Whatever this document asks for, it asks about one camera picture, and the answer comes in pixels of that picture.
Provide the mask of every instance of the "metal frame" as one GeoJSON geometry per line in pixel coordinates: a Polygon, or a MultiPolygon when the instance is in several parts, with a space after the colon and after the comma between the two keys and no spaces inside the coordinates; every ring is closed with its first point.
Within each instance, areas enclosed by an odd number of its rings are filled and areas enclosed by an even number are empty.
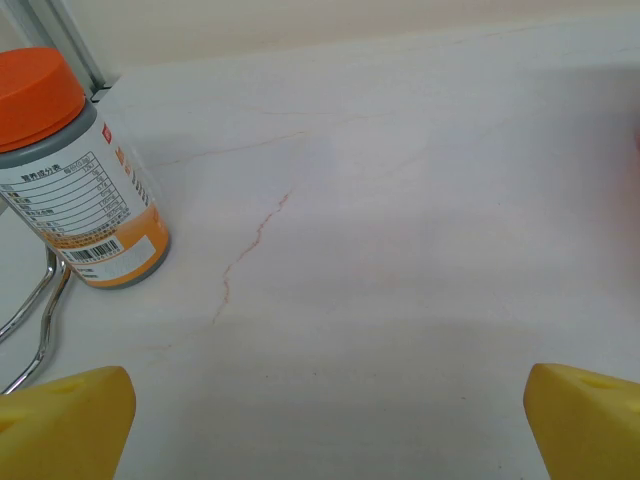
{"type": "Polygon", "coordinates": [[[11,317],[11,319],[0,329],[0,343],[6,340],[15,330],[26,320],[27,314],[34,307],[36,301],[40,298],[47,285],[51,282],[51,279],[56,273],[56,266],[60,264],[61,277],[56,289],[51,294],[49,302],[47,303],[44,313],[42,314],[42,320],[40,324],[40,342],[38,344],[38,350],[36,351],[33,360],[27,365],[20,375],[11,382],[3,391],[3,395],[14,392],[15,390],[28,385],[33,381],[47,365],[48,361],[53,356],[56,348],[55,337],[55,325],[53,323],[53,315],[55,313],[58,302],[62,297],[69,278],[71,277],[71,268],[63,260],[58,260],[55,253],[48,247],[47,253],[47,270],[44,277],[38,283],[36,288],[31,292],[31,295],[27,298],[24,304],[20,307],[18,312],[11,317]]]}
{"type": "Polygon", "coordinates": [[[27,45],[62,53],[87,98],[105,86],[105,76],[62,0],[0,0],[0,9],[27,45]]]}

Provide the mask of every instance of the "bottle label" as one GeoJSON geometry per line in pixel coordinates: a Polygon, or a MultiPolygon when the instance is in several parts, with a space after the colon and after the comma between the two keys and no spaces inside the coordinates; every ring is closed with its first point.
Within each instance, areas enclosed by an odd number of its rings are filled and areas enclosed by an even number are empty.
{"type": "Polygon", "coordinates": [[[96,286],[130,280],[161,253],[149,237],[162,240],[163,235],[145,230],[164,229],[168,236],[147,191],[99,116],[65,148],[1,169],[0,195],[96,286]]]}

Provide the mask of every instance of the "orange bottle cap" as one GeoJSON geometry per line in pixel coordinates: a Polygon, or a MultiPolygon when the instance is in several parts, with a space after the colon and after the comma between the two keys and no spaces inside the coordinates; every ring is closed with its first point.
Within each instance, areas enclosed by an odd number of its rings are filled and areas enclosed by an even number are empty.
{"type": "Polygon", "coordinates": [[[68,125],[84,91],[53,48],[0,53],[0,152],[31,145],[68,125]]]}

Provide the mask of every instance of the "chrome wire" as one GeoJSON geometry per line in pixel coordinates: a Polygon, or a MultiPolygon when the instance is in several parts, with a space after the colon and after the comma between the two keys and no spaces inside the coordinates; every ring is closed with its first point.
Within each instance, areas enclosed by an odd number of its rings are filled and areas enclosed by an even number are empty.
{"type": "MultiPolygon", "coordinates": [[[[50,265],[50,255],[53,255],[55,259],[55,254],[53,254],[53,252],[47,248],[47,271],[50,265]]],[[[60,297],[62,296],[62,292],[64,291],[64,288],[67,286],[69,278],[71,277],[71,268],[69,268],[67,263],[61,260],[58,260],[58,262],[60,263],[62,276],[60,278],[60,281],[58,282],[58,285],[56,286],[55,291],[49,298],[49,302],[44,309],[44,313],[42,314],[42,320],[40,324],[40,343],[38,344],[38,350],[36,351],[33,360],[27,366],[27,368],[25,368],[24,371],[4,389],[4,391],[2,392],[3,395],[12,393],[18,388],[24,387],[25,385],[33,381],[42,372],[42,369],[46,366],[48,361],[53,356],[56,346],[53,315],[55,313],[56,306],[60,301],[60,297]]]]}
{"type": "Polygon", "coordinates": [[[36,300],[38,299],[40,294],[42,294],[44,289],[47,288],[47,285],[49,285],[51,279],[55,275],[57,265],[56,256],[49,248],[46,249],[46,254],[47,270],[44,273],[44,277],[42,277],[42,280],[40,280],[36,288],[33,290],[33,292],[31,292],[31,295],[29,295],[27,300],[22,304],[15,315],[11,317],[11,319],[7,323],[5,323],[2,328],[0,328],[0,343],[9,338],[9,335],[15,332],[16,329],[20,325],[22,325],[22,322],[27,319],[29,313],[36,304],[36,300]]]}

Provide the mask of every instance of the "red vein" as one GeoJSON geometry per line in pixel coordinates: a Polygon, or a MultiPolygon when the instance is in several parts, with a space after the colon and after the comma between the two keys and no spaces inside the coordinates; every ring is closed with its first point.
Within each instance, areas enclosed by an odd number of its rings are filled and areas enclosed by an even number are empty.
{"type": "Polygon", "coordinates": [[[224,297],[222,298],[222,303],[216,310],[216,314],[213,316],[214,322],[218,319],[220,315],[222,315],[222,312],[224,311],[225,307],[231,303],[231,270],[244,257],[246,257],[254,248],[260,245],[260,242],[262,241],[262,230],[264,230],[264,227],[267,226],[267,223],[269,223],[269,220],[271,220],[271,218],[274,215],[277,215],[278,213],[280,213],[285,203],[287,203],[287,201],[289,200],[289,195],[291,195],[291,193],[292,191],[289,191],[289,193],[287,193],[284,197],[282,197],[282,199],[278,202],[278,208],[273,212],[271,212],[269,215],[267,215],[267,217],[262,221],[260,226],[258,226],[258,229],[256,230],[256,238],[253,240],[253,242],[251,242],[251,244],[243,250],[243,252],[238,256],[238,258],[236,258],[236,260],[233,263],[230,263],[229,266],[227,266],[227,269],[222,274],[222,283],[224,284],[224,297]]]}

